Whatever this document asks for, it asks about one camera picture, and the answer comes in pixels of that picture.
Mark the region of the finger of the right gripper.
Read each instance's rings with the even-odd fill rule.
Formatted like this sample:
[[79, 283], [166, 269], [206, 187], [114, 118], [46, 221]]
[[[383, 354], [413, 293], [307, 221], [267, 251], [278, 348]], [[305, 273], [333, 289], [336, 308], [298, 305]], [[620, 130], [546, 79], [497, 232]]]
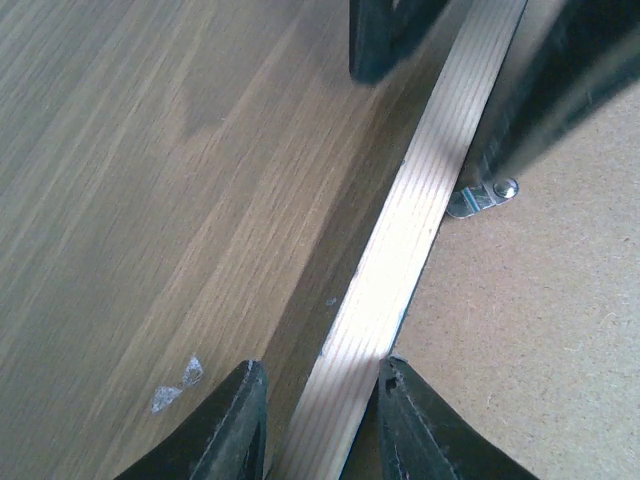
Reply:
[[639, 79], [639, 4], [567, 1], [518, 75], [484, 115], [464, 182], [510, 176]]
[[351, 79], [381, 82], [415, 51], [447, 4], [447, 0], [350, 0]]

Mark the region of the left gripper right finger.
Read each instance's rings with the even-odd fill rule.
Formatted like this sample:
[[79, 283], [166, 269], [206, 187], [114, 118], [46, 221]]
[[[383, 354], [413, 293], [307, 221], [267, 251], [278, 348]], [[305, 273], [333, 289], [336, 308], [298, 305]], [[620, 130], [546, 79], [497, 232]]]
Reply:
[[381, 360], [378, 424], [385, 479], [533, 479], [472, 428], [405, 360]]

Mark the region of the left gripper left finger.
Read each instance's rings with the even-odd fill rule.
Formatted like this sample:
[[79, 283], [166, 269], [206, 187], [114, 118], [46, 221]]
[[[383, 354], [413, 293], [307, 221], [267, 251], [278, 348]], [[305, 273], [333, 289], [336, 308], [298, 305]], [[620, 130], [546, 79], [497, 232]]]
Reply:
[[261, 480], [267, 390], [263, 364], [241, 362], [166, 439], [118, 478]]

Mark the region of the blue wooden picture frame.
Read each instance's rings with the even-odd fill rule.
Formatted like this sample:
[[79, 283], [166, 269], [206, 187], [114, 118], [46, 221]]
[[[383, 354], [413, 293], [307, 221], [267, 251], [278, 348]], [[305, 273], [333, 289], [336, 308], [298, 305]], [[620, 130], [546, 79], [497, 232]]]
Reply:
[[291, 418], [272, 479], [340, 477], [524, 13], [474, 2]]

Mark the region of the brown backing board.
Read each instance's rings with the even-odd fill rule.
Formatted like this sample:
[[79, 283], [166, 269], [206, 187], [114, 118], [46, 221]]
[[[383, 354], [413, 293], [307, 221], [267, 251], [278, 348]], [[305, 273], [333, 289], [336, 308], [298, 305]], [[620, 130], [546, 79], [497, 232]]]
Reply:
[[446, 219], [395, 344], [542, 479], [639, 475], [639, 89]]

